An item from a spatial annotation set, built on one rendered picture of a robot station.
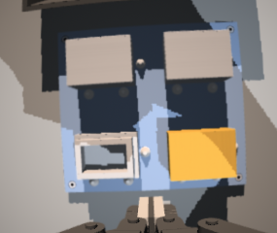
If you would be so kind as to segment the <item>orange rectangular block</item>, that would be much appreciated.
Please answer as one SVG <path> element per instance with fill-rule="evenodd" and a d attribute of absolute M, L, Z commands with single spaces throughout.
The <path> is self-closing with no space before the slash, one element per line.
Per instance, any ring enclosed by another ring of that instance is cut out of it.
<path fill-rule="evenodd" d="M 169 130 L 166 133 L 171 181 L 237 177 L 235 129 Z"/>

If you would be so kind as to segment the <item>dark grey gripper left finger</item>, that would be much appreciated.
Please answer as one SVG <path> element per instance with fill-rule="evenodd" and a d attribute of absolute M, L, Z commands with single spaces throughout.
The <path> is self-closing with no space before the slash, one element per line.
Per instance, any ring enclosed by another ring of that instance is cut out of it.
<path fill-rule="evenodd" d="M 105 231 L 103 223 L 92 221 L 59 233 L 152 233 L 151 197 L 140 197 L 139 205 L 128 207 L 117 229 Z"/>

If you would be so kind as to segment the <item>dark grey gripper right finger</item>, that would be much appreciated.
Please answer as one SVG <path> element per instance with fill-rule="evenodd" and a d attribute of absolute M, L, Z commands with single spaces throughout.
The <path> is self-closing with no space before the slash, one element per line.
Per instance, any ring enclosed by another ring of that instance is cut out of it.
<path fill-rule="evenodd" d="M 218 218 L 204 218 L 198 228 L 185 226 L 175 206 L 163 204 L 161 197 L 151 197 L 152 233 L 265 233 Z"/>

